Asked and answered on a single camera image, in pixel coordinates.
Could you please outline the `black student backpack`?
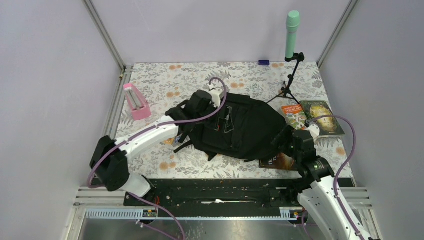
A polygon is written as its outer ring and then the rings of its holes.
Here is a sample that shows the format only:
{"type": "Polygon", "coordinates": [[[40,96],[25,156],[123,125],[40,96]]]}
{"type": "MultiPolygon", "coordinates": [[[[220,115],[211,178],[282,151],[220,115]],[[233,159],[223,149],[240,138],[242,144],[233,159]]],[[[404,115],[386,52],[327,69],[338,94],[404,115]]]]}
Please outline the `black student backpack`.
{"type": "Polygon", "coordinates": [[[280,150],[275,138],[288,126],[286,120],[266,102],[248,95],[228,93],[222,109],[210,119],[182,129],[174,150],[193,146],[208,155],[232,157],[245,162],[268,160],[280,150]]]}

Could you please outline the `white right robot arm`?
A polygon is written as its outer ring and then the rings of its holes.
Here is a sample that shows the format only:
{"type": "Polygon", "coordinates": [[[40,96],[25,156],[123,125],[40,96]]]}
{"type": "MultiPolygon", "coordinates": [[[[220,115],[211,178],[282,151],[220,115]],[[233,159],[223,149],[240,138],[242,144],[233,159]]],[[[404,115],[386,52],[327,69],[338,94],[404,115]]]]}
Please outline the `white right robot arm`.
{"type": "Polygon", "coordinates": [[[287,191],[287,201],[301,205],[328,240],[371,240],[372,235],[350,208],[333,168],[317,154],[308,130],[287,125],[275,138],[280,151],[294,160],[301,178],[287,191]]]}

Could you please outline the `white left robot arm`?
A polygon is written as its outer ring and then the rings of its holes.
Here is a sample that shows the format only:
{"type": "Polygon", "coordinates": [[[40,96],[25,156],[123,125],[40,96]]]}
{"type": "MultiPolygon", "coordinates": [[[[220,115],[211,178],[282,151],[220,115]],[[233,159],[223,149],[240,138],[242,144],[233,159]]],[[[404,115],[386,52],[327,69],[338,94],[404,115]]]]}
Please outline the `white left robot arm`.
{"type": "Polygon", "coordinates": [[[129,164],[150,148],[180,135],[184,127],[193,127],[214,117],[224,107],[226,100],[225,90],[198,90],[189,100],[169,109],[157,121],[136,133],[119,139],[111,139],[108,135],[102,137],[90,162],[87,187],[98,188],[93,184],[97,177],[100,187],[105,187],[109,192],[123,190],[133,194],[144,206],[152,204],[155,192],[151,184],[145,177],[130,173],[129,164]]]}

